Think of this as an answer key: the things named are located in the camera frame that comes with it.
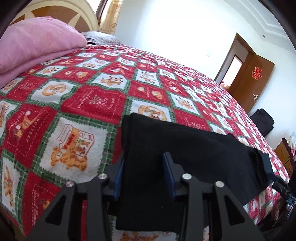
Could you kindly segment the black pants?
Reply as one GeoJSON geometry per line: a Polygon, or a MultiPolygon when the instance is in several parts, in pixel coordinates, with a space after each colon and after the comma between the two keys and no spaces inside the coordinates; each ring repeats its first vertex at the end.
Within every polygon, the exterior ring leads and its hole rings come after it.
{"type": "Polygon", "coordinates": [[[191,128],[132,113],[121,125],[124,165],[118,230],[179,232],[183,204],[168,194],[163,153],[199,181],[222,181],[241,204],[247,204],[271,181],[264,169],[267,154],[233,135],[191,128]]]}

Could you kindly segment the pink folded blanket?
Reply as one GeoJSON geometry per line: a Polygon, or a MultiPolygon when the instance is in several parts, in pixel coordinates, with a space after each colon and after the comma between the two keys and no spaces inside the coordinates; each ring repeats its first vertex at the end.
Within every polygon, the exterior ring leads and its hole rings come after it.
{"type": "Polygon", "coordinates": [[[74,27],[50,16],[19,21],[1,37],[1,87],[32,66],[85,47],[74,27]]]}

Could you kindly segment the red checkered bed quilt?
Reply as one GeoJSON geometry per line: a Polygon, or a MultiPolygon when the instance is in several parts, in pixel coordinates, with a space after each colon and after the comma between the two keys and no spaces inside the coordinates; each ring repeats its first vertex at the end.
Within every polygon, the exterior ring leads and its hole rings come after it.
{"type": "Polygon", "coordinates": [[[243,108],[213,80],[125,45],[88,45],[1,89],[1,208],[23,235],[66,181],[89,181],[117,159],[129,113],[231,133],[269,154],[274,173],[288,180],[243,108]]]}

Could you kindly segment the black folding chair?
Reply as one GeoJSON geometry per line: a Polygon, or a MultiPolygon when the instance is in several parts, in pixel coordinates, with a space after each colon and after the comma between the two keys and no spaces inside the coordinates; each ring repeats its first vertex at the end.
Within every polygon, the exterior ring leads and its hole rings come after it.
{"type": "Polygon", "coordinates": [[[250,116],[250,119],[254,122],[264,137],[266,137],[273,130],[274,120],[262,108],[257,109],[257,111],[250,116]]]}

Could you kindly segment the grey striped pillow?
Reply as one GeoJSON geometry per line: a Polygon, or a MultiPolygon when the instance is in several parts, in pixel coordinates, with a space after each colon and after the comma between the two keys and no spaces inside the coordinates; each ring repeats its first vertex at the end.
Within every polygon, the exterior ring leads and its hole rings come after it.
{"type": "Polygon", "coordinates": [[[88,31],[81,33],[89,44],[93,45],[121,45],[122,42],[114,35],[97,31],[88,31]]]}

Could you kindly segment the brown wooden door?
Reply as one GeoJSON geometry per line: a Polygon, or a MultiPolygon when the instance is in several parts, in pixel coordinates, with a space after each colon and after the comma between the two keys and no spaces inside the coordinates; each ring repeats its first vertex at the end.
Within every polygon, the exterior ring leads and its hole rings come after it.
{"type": "Polygon", "coordinates": [[[274,63],[249,53],[228,92],[249,113],[256,104],[273,72],[274,63]]]}

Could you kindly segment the golden curtain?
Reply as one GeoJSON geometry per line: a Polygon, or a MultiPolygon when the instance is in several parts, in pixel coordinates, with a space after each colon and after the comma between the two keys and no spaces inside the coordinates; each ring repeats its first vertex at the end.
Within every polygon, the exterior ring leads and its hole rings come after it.
{"type": "Polygon", "coordinates": [[[115,34],[123,0],[107,1],[100,17],[99,32],[115,34]]]}

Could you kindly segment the cream wooden headboard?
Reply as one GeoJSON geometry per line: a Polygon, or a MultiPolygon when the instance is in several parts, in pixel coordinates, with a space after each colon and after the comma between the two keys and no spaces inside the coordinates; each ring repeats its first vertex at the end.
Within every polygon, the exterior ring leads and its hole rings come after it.
{"type": "Polygon", "coordinates": [[[99,30],[97,16],[86,0],[31,1],[16,15],[11,24],[42,16],[63,21],[78,32],[99,30]]]}

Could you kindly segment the wooden dresser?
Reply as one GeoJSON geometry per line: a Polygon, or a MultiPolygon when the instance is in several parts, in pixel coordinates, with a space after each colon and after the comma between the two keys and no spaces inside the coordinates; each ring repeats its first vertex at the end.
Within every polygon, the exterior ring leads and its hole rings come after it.
{"type": "Polygon", "coordinates": [[[285,138],[281,139],[281,142],[274,149],[274,152],[284,165],[285,169],[288,172],[288,175],[291,177],[295,169],[295,160],[293,158],[291,148],[289,147],[285,138]]]}

